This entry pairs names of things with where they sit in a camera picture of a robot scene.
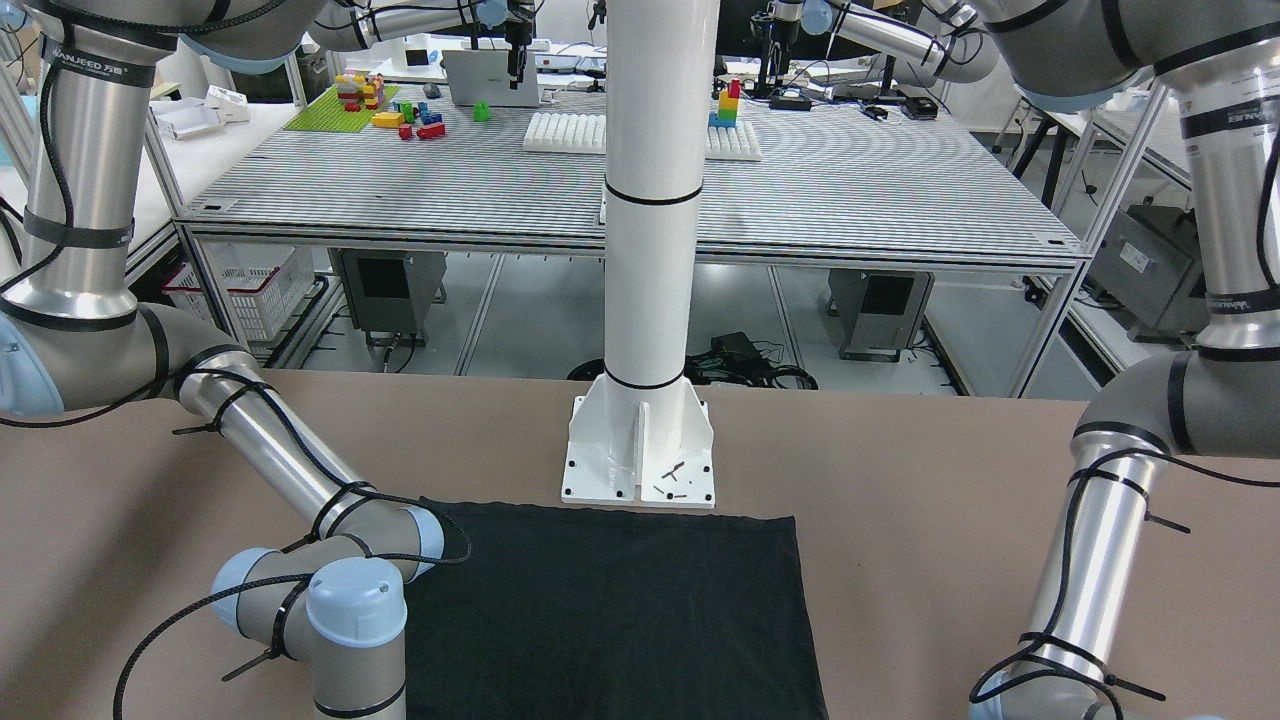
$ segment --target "laptop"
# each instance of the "laptop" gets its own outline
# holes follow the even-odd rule
[[[443,55],[442,64],[454,105],[462,108],[488,102],[490,108],[536,108],[540,104],[532,54],[525,63],[525,79],[516,90],[511,88],[507,77],[506,50],[445,50]]]

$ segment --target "white plastic basket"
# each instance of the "white plastic basket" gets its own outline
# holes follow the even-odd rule
[[[311,251],[294,249],[284,263],[275,268],[227,268],[223,286],[230,300],[236,320],[250,341],[270,341],[280,333],[289,315],[315,283],[315,263]],[[173,304],[188,313],[212,322],[209,302],[200,288],[196,270],[183,263],[169,282],[160,288]]]

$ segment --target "black monitor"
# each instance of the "black monitor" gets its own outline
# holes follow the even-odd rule
[[[854,3],[864,8],[872,5],[872,0],[854,0]],[[716,54],[759,58],[760,41],[754,35],[751,15],[763,13],[768,5],[769,0],[721,0],[719,24],[716,29]],[[908,0],[890,10],[893,12],[895,18],[915,24],[920,18],[920,0]],[[837,37],[836,42],[831,45],[831,55],[828,56],[828,44],[831,44],[829,32],[809,35],[800,31],[799,40],[791,44],[790,56],[792,60],[847,60],[878,53],[878,50],[865,45]]]

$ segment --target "pile of cables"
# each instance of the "pile of cables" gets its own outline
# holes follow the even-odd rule
[[[780,348],[777,343],[755,341],[745,333],[732,333],[712,338],[707,352],[685,357],[684,375],[695,386],[730,383],[748,387],[778,389],[818,389],[818,380],[797,365],[774,363],[762,351],[760,345]],[[571,380],[594,380],[604,373],[604,360],[590,360],[573,368]]]

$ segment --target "yellow lego brick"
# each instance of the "yellow lego brick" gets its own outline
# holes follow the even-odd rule
[[[398,128],[404,124],[404,113],[378,113],[374,115],[374,127]]]

